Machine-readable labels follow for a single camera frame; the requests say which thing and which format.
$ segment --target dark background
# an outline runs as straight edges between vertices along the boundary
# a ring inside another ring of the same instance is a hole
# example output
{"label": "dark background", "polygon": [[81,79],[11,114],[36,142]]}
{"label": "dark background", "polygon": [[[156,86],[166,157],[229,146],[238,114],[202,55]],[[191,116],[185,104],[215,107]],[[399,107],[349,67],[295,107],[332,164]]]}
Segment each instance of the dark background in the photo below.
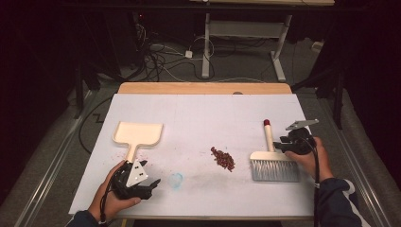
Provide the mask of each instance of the dark background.
{"label": "dark background", "polygon": [[[349,6],[366,3],[368,1],[347,1]],[[345,88],[377,153],[400,186],[401,7],[396,0],[374,3],[374,10],[363,15],[310,13],[294,16],[288,41],[326,38],[311,77],[319,75],[334,61],[347,60],[343,65]],[[127,57],[121,53],[125,49],[135,49],[134,40],[116,39],[125,33],[133,34],[127,28],[130,27],[129,14],[91,12],[82,17],[79,13],[66,14],[57,2],[50,0],[2,1],[0,9],[2,202],[48,127],[68,106],[67,96],[74,88],[77,62],[82,63],[84,80],[95,89],[98,85],[95,72],[118,76],[119,64],[135,62],[138,56]],[[142,15],[147,29],[183,44],[190,44],[194,36],[204,30],[202,13],[144,12]],[[266,17],[252,14],[219,16],[266,20]],[[270,17],[273,18],[281,20],[280,16]],[[312,85],[323,86],[334,76]]]}

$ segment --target dark sleeve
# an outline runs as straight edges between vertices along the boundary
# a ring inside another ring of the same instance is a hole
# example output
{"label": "dark sleeve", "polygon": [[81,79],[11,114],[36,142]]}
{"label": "dark sleeve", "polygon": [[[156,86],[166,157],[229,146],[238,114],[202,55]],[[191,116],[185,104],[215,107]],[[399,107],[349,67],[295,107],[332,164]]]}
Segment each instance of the dark sleeve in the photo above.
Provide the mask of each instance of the dark sleeve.
{"label": "dark sleeve", "polygon": [[318,216],[324,226],[370,226],[358,211],[354,185],[342,179],[330,178],[321,182]]}
{"label": "dark sleeve", "polygon": [[73,218],[68,222],[66,227],[97,227],[96,219],[89,213],[89,211],[78,211]]}

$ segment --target dustpan handle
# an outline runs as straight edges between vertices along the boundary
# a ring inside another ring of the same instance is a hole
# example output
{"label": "dustpan handle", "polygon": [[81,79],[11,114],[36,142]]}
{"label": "dustpan handle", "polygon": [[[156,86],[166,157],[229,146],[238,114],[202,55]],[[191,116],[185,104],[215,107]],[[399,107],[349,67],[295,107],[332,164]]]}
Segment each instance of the dustpan handle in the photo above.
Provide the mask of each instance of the dustpan handle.
{"label": "dustpan handle", "polygon": [[127,155],[126,155],[126,160],[129,163],[133,163],[133,161],[135,159],[135,153],[136,153],[137,149],[138,149],[138,145],[135,145],[135,146],[129,145],[128,152],[127,152]]}

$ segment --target gray bristles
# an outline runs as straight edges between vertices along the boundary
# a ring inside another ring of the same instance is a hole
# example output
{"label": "gray bristles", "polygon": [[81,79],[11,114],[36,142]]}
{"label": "gray bristles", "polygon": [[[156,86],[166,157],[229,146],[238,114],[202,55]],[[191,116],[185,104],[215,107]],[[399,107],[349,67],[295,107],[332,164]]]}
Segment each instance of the gray bristles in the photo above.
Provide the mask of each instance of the gray bristles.
{"label": "gray bristles", "polygon": [[258,182],[299,182],[296,162],[251,160],[253,180]]}

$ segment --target hand brush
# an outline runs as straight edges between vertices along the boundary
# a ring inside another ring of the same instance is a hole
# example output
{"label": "hand brush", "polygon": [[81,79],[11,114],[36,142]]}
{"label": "hand brush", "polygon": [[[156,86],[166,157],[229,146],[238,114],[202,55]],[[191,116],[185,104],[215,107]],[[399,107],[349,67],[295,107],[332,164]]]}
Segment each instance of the hand brush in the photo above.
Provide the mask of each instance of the hand brush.
{"label": "hand brush", "polygon": [[256,151],[251,154],[253,180],[258,182],[299,182],[297,163],[282,152],[276,152],[273,145],[271,125],[264,122],[269,151]]}

